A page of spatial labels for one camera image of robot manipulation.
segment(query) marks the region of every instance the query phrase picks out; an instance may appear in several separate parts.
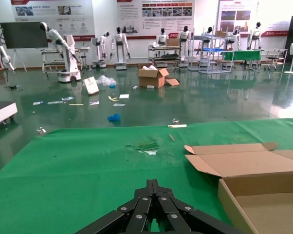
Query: trash on floor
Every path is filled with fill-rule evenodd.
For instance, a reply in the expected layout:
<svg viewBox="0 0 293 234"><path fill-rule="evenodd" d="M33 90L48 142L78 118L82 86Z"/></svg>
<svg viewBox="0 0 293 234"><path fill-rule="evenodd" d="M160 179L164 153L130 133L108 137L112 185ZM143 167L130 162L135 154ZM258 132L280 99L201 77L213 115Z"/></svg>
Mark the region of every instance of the trash on floor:
<svg viewBox="0 0 293 234"><path fill-rule="evenodd" d="M114 114L112 116L109 116L108 117L108 120L110 122L120 121L121 120L121 116L119 114Z"/></svg>
<svg viewBox="0 0 293 234"><path fill-rule="evenodd" d="M50 104L60 104L60 103L63 103L63 101L50 101L47 104L50 105Z"/></svg>
<svg viewBox="0 0 293 234"><path fill-rule="evenodd" d="M99 77L99 79L96 80L97 84L103 84L104 86L110 86L111 84L116 85L117 82L113 78L108 78L105 75L102 75Z"/></svg>
<svg viewBox="0 0 293 234"><path fill-rule="evenodd" d="M93 94L96 94L99 92L99 88L98 88L97 82L94 79L94 77L90 77L88 79L85 79L85 80L83 80L83 82L86 86L86 89L87 89L87 92L89 95L93 95Z"/></svg>
<svg viewBox="0 0 293 234"><path fill-rule="evenodd" d="M43 127L40 127L38 129L36 129L36 131L38 131L39 134L44 134L46 133L46 130Z"/></svg>
<svg viewBox="0 0 293 234"><path fill-rule="evenodd" d="M69 100L73 100L74 98L73 97L63 97L61 99L62 99L62 101L69 101Z"/></svg>
<svg viewBox="0 0 293 234"><path fill-rule="evenodd" d="M121 94L119 98L129 98L129 94Z"/></svg>
<svg viewBox="0 0 293 234"><path fill-rule="evenodd" d="M90 106L92 106L92 105L99 105L99 101L91 101Z"/></svg>
<svg viewBox="0 0 293 234"><path fill-rule="evenodd" d="M113 106L125 106L125 104L121 104L121 103L116 103Z"/></svg>
<svg viewBox="0 0 293 234"><path fill-rule="evenodd" d="M33 102L33 106L35 106L35 105L41 105L43 103L44 103L43 101Z"/></svg>
<svg viewBox="0 0 293 234"><path fill-rule="evenodd" d="M109 99L110 99L111 101L119 101L119 100L116 100L117 97L115 97L115 98L111 98L111 97L109 96Z"/></svg>

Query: poster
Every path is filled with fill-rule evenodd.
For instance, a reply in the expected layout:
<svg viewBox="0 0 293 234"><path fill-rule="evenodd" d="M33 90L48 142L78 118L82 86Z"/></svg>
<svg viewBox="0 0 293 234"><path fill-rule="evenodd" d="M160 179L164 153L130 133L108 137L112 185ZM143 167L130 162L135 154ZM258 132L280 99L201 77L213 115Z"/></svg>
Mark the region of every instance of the poster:
<svg viewBox="0 0 293 234"><path fill-rule="evenodd" d="M94 38L92 0L11 0L17 22L43 21L75 41Z"/></svg>
<svg viewBox="0 0 293 234"><path fill-rule="evenodd" d="M220 0L218 30L233 32L239 28L241 36L256 26L259 0Z"/></svg>
<svg viewBox="0 0 293 234"><path fill-rule="evenodd" d="M118 22L128 39L153 39L161 28L176 38L194 27L195 0L117 0Z"/></svg>

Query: plastic bag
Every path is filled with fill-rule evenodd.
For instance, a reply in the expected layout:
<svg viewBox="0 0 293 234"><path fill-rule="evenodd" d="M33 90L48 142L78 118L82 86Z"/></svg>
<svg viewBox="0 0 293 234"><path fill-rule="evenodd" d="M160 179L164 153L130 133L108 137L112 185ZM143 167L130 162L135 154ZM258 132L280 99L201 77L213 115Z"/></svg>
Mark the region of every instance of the plastic bag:
<svg viewBox="0 0 293 234"><path fill-rule="evenodd" d="M113 78L108 78L105 75L102 75L99 77L99 79L96 80L97 84L103 84L104 86L110 86L110 85L116 85L117 82Z"/></svg>

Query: green table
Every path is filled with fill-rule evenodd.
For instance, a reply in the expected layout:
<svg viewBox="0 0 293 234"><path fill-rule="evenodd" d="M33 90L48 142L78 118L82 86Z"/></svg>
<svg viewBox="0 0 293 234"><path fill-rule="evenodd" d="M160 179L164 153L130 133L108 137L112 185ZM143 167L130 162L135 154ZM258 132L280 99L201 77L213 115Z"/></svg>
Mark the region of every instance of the green table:
<svg viewBox="0 0 293 234"><path fill-rule="evenodd" d="M225 55L224 60L232 60L233 52L221 52ZM260 50L239 50L234 52L233 61L236 60L261 60Z"/></svg>
<svg viewBox="0 0 293 234"><path fill-rule="evenodd" d="M183 146L267 141L293 150L293 119L54 131L0 171L0 234L74 233L132 199L147 179L229 223L217 186L187 161ZM148 142L156 155L136 150Z"/></svg>

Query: display board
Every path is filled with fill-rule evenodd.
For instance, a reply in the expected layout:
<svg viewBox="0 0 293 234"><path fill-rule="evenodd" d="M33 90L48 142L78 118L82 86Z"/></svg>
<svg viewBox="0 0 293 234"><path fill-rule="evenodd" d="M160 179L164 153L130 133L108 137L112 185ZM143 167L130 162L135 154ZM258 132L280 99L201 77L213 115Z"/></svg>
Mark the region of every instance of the display board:
<svg viewBox="0 0 293 234"><path fill-rule="evenodd" d="M7 49L48 47L46 33L39 22L0 23Z"/></svg>
<svg viewBox="0 0 293 234"><path fill-rule="evenodd" d="M128 39L153 39L165 28L176 38L194 27L195 0L116 0L119 27Z"/></svg>
<svg viewBox="0 0 293 234"><path fill-rule="evenodd" d="M75 41L94 38L92 0L11 0L17 22L43 21Z"/></svg>
<svg viewBox="0 0 293 234"><path fill-rule="evenodd" d="M256 26L259 0L220 0L217 29L247 35Z"/></svg>

